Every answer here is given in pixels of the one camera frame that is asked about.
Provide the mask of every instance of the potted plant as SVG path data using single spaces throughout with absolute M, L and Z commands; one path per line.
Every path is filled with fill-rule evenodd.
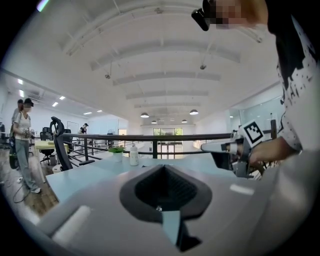
M 122 156 L 123 156 L 123 152 L 125 151 L 125 147 L 121 146 L 115 146 L 112 148 L 109 148 L 109 152 L 113 153 L 113 158 L 116 162 L 122 162 Z

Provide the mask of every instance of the bottle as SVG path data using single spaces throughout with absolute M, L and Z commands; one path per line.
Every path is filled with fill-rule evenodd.
M 137 166 L 139 165 L 139 154 L 138 154 L 138 148 L 135 144 L 133 144 L 132 148 L 130 148 L 130 165 L 131 166 Z

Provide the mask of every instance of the floor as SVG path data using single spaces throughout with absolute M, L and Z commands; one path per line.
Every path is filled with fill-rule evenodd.
M 43 162 L 41 165 L 44 175 L 53 173 L 52 166 L 49 166 L 48 162 Z M 0 149 L 0 181 L 3 182 L 1 185 L 2 193 L 17 216 L 28 219 L 34 224 L 37 224 L 41 216 L 58 204 L 58 200 L 48 183 L 41 181 L 36 166 L 36 157 L 29 154 L 29 168 L 37 185 L 41 188 L 39 194 L 31 193 L 25 186 L 17 183 L 17 179 L 21 175 L 19 171 L 13 170 L 10 167 L 9 150 Z

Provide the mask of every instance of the gray device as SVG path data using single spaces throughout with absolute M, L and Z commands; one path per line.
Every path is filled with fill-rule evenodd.
M 319 153 L 303 151 L 260 181 L 143 167 L 76 192 L 28 230 L 49 255 L 264 255 L 308 216 Z

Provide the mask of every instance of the white ceiling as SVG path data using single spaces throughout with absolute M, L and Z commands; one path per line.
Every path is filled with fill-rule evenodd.
M 0 72 L 0 76 L 1 83 L 6 86 L 10 94 L 20 97 L 20 90 L 22 90 L 24 92 L 24 99 L 30 98 L 35 105 L 40 105 L 46 109 L 63 112 L 81 118 L 91 118 L 106 114 L 105 112 L 97 112 L 97 110 L 100 109 L 86 106 L 69 98 L 60 100 L 60 97 L 63 95 L 43 89 L 31 81 L 23 80 L 23 84 L 20 84 L 18 83 L 18 78 L 14 75 Z M 58 102 L 58 105 L 53 107 L 52 105 L 55 102 Z M 84 115 L 84 113 L 88 112 L 92 112 L 92 114 Z
M 202 0 L 52 0 L 4 68 L 127 120 L 197 109 L 190 117 L 196 122 L 278 79 L 275 40 L 265 27 L 204 32 L 191 18 L 201 6 Z

